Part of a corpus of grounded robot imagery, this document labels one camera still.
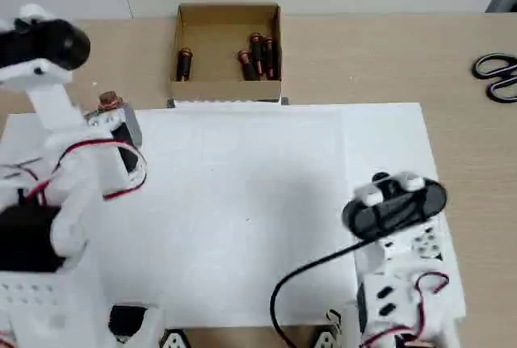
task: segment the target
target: open cardboard box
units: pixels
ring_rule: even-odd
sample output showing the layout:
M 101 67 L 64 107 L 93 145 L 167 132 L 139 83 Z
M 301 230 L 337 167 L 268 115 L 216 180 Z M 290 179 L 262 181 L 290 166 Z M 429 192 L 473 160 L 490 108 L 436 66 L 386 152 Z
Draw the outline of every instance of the open cardboard box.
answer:
M 237 53 L 249 48 L 250 34 L 271 36 L 276 44 L 278 80 L 243 79 Z M 176 81 L 178 51 L 193 53 L 188 82 Z M 280 99 L 281 43 L 280 7 L 269 4 L 182 4 L 174 37 L 174 64 L 170 91 L 174 100 L 266 100 Z

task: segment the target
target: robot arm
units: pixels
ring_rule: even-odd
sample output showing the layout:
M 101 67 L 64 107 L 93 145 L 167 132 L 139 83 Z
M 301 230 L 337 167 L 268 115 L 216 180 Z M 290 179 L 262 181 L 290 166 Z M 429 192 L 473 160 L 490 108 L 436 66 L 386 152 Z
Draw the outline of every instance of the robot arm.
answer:
M 287 345 L 296 348 L 275 318 L 279 289 L 312 267 L 354 252 L 357 301 L 327 313 L 335 331 L 322 333 L 315 347 L 459 348 L 463 294 L 443 251 L 438 219 L 446 202 L 439 183 L 407 172 L 376 174 L 357 189 L 343 209 L 343 223 L 361 241 L 296 269 L 273 292 L 271 318 Z
M 127 103 L 104 94 L 83 116 L 66 94 L 89 53 L 83 31 L 34 5 L 0 31 L 2 88 L 26 92 L 46 131 L 31 158 L 2 165 L 10 174 L 0 179 L 0 329 L 12 346 L 120 346 L 108 328 L 111 304 L 89 224 L 107 200 L 140 187 L 146 169 Z M 146 307 L 129 348 L 154 348 L 164 333 L 163 311 Z

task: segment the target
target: scissors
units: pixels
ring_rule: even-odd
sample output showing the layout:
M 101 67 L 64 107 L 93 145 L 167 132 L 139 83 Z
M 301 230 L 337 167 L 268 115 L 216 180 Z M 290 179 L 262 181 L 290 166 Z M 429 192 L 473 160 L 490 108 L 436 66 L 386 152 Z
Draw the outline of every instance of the scissors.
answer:
M 501 61 L 504 63 L 504 66 L 492 69 L 490 71 L 482 70 L 481 66 L 487 61 Z M 506 53 L 489 53 L 474 61 L 471 71 L 472 75 L 477 79 L 501 79 L 489 84 L 486 87 L 486 96 L 488 96 L 491 100 L 499 103 L 517 102 L 517 94 L 512 96 L 505 96 L 499 91 L 502 88 L 509 87 L 517 83 L 517 73 L 514 74 L 514 71 L 517 71 L 517 57 L 508 55 Z

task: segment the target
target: white paper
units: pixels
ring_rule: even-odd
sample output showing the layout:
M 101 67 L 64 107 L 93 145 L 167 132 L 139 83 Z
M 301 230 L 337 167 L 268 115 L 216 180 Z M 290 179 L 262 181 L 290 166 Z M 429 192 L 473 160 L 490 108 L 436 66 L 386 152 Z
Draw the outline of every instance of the white paper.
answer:
M 351 244 L 341 211 L 378 170 L 435 177 L 418 104 L 139 111 L 145 186 L 106 203 L 91 245 L 114 302 L 158 303 L 169 326 L 269 325 L 276 283 Z M 12 115 L 0 159 L 31 135 Z M 352 256 L 280 292 L 283 324 L 325 321 L 357 290 Z

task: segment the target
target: black cable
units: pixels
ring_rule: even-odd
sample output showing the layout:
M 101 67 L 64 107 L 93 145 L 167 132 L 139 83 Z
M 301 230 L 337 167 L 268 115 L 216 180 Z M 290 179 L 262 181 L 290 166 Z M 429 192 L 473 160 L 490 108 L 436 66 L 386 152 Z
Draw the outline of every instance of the black cable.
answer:
M 296 270 L 290 272 L 285 277 L 283 277 L 280 282 L 278 282 L 275 286 L 275 290 L 271 294 L 271 298 L 269 300 L 269 315 L 271 316 L 271 322 L 273 323 L 273 326 L 275 327 L 276 332 L 280 335 L 280 337 L 285 341 L 285 343 L 290 348 L 297 348 L 296 344 L 292 342 L 288 336 L 285 334 L 285 332 L 280 327 L 278 321 L 276 320 L 276 311 L 275 311 L 275 302 L 276 297 L 282 288 L 282 286 L 291 278 L 303 273 L 304 271 L 307 271 L 309 269 L 312 269 L 313 267 L 322 265 L 323 263 L 330 262 L 334 259 L 343 257 L 353 251 L 356 251 L 362 247 L 365 247 L 366 245 L 369 245 L 370 243 L 373 243 L 374 241 L 377 241 L 377 239 L 371 239 L 369 241 L 360 241 L 359 243 L 355 243 L 354 245 L 351 245 L 347 247 L 346 249 L 341 249 L 339 251 L 336 251 L 335 253 L 329 254 L 323 258 L 319 258 L 316 261 L 313 261 L 311 263 L 307 263 L 306 265 L 298 267 Z

